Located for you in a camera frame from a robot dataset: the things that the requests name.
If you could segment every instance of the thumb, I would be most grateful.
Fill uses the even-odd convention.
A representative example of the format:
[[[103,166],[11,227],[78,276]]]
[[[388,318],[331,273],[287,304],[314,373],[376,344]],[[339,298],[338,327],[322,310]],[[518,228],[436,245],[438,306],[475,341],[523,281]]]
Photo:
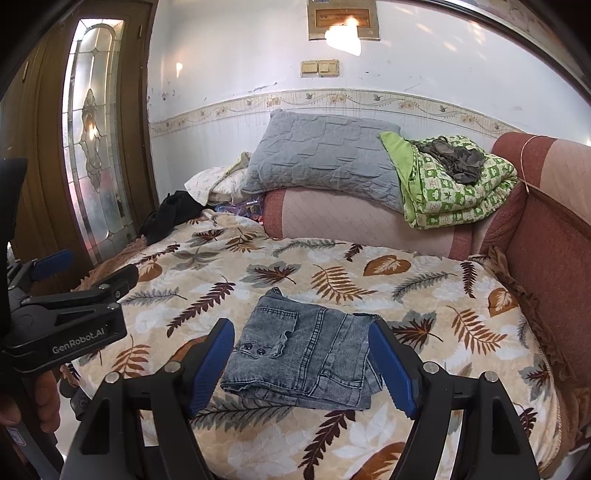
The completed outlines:
[[[21,412],[16,402],[6,395],[0,395],[0,425],[14,427],[21,421]]]

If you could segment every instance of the ruffled brown fabric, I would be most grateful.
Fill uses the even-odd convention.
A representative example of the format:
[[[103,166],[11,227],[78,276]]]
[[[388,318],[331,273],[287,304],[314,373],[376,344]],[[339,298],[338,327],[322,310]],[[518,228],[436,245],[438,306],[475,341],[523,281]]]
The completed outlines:
[[[137,238],[129,245],[127,245],[127,247],[125,247],[118,255],[101,263],[94,270],[91,270],[89,275],[82,279],[80,285],[78,285],[72,291],[82,291],[90,289],[91,286],[98,283],[99,280],[111,275],[115,270],[120,268],[130,258],[133,258],[142,250],[145,250],[147,246],[147,241],[144,236]]]
[[[488,255],[475,259],[493,272],[503,286],[519,301],[519,306],[527,319],[532,332],[546,354],[558,391],[561,421],[560,449],[554,460],[540,475],[552,476],[568,452],[583,436],[582,430],[591,423],[591,388],[582,385],[576,378],[573,368],[560,351],[552,331],[538,317],[538,300],[511,277],[505,254],[498,247],[489,247]]]

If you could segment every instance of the gray pillow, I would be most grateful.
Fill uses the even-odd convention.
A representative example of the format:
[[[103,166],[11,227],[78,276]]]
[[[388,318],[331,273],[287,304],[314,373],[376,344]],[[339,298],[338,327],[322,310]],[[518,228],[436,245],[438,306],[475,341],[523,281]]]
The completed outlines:
[[[400,134],[400,127],[351,116],[274,110],[242,191],[337,190],[402,212],[398,174],[378,137],[384,131]]]

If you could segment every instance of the human hand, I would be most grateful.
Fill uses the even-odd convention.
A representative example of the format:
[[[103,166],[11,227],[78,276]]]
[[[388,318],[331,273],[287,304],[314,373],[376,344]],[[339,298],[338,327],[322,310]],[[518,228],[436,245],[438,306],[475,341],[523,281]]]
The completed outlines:
[[[60,394],[53,373],[45,372],[35,381],[35,403],[41,430],[55,432],[60,426]],[[16,402],[7,395],[0,395],[0,425],[14,427],[20,421],[21,412]]]

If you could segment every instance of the brown door frame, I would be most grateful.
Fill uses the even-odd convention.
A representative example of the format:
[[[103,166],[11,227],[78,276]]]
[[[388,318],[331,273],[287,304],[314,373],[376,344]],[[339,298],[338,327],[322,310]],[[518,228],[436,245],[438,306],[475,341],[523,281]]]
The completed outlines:
[[[121,97],[137,99],[137,109],[133,111],[135,124],[129,116],[127,119],[125,115],[123,118],[118,117],[118,125],[121,125],[122,130],[126,127],[135,128],[135,146],[129,139],[121,139],[119,152],[125,189],[136,228],[158,205],[147,112],[148,46],[157,0],[128,0],[125,3],[131,9],[126,18],[112,14],[119,9],[117,5],[121,4],[116,0],[89,0],[82,3],[38,42],[2,100],[0,158],[29,159],[19,203],[17,230],[12,243],[15,256],[27,261],[50,255],[63,248],[74,253],[74,265],[68,272],[40,284],[37,294],[73,288],[92,269],[70,201],[61,137],[61,105],[66,65],[79,18],[98,18],[101,15],[103,18],[116,16],[128,21],[122,38],[122,48],[133,49],[130,50],[131,53],[127,50],[124,53],[123,49],[120,53],[122,58],[117,102],[121,105]],[[129,59],[129,55],[135,56],[135,73],[130,72],[134,67],[130,61],[126,65],[125,60]]]

